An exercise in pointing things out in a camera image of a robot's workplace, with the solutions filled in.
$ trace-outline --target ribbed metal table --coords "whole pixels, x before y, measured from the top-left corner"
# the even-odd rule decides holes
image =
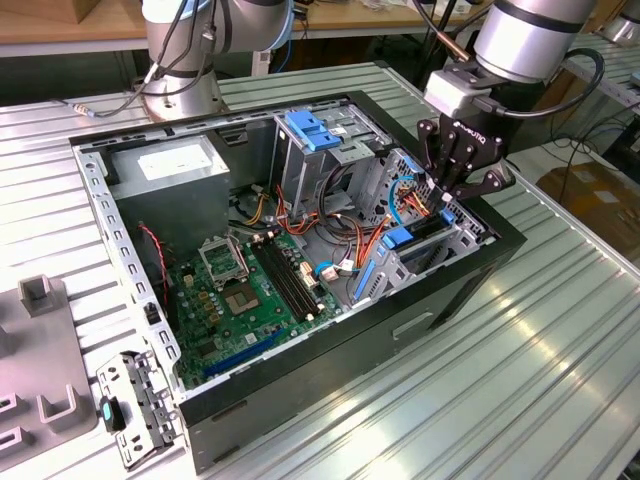
[[[373,64],[222,84],[232,108],[353,89],[411,131],[433,115]],[[108,122],[53,103],[0,109],[0,285],[64,280],[96,398],[96,368],[139,339],[66,138],[146,122],[138,105]],[[526,182],[488,200],[528,241],[454,320],[208,476],[615,478],[640,447],[638,272]],[[127,477],[102,423],[2,478],[95,476]],[[179,447],[129,475],[190,476]]]
[[[620,103],[630,107],[640,103],[640,88],[629,78],[640,71],[640,46],[622,48],[596,34],[578,35],[571,48],[593,48],[600,52],[605,61],[605,74],[599,90]],[[595,71],[593,61],[587,57],[574,57],[564,64],[576,76],[588,82]],[[640,113],[640,107],[633,109]]]

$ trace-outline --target gray power supply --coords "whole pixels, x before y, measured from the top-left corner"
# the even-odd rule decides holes
[[[111,193],[129,231],[144,222],[177,256],[227,232],[229,169],[207,137],[117,152],[113,167]]]

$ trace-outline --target cable connector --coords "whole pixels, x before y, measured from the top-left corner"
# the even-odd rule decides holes
[[[73,108],[73,110],[76,113],[79,113],[80,115],[84,115],[85,117],[93,118],[93,117],[96,116],[96,112],[94,112],[89,107],[87,107],[86,105],[83,105],[81,103],[70,103],[69,106],[71,108]]]
[[[149,68],[149,71],[147,72],[147,76],[144,77],[144,80],[142,81],[142,83],[145,85],[149,85],[149,83],[151,83],[151,80],[153,80],[153,76],[158,71],[158,68],[160,68],[160,65],[158,64],[158,62],[154,62],[154,64],[151,65],[151,67]]]
[[[507,111],[504,106],[500,105],[500,103],[496,102],[493,98],[487,95],[480,95],[478,97],[473,97],[471,103],[478,107],[483,112],[492,113],[494,115],[502,115]]]
[[[213,55],[213,50],[216,47],[216,32],[207,25],[202,31],[200,36],[200,50],[207,55]]]

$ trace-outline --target orange wire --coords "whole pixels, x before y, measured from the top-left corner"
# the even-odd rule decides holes
[[[382,223],[380,223],[380,225],[378,225],[378,227],[371,234],[371,238],[369,239],[369,243],[367,243],[367,247],[365,248],[365,250],[363,252],[362,258],[359,260],[360,266],[362,266],[364,261],[369,256],[369,253],[371,253],[371,249],[373,248],[373,244],[376,242],[376,240],[378,239],[378,237],[382,233],[382,230],[384,229],[384,226],[387,224],[387,222],[389,221],[390,218],[391,217],[389,215],[386,215],[384,217],[384,219],[382,220]]]

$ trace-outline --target yellow wire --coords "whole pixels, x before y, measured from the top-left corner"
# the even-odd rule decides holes
[[[251,220],[247,220],[246,222],[244,222],[245,225],[253,225],[255,223],[258,223],[258,221],[260,220],[260,217],[262,216],[262,207],[264,205],[264,198],[265,196],[260,194],[260,200],[258,201],[258,210],[256,211],[256,214],[251,218]]]
[[[415,198],[416,201],[418,202],[418,205],[420,205],[420,208],[422,209],[422,214],[429,215],[429,210],[427,209],[427,207],[424,206],[424,203],[420,201],[420,197],[416,195],[416,192],[413,192],[413,198]]]

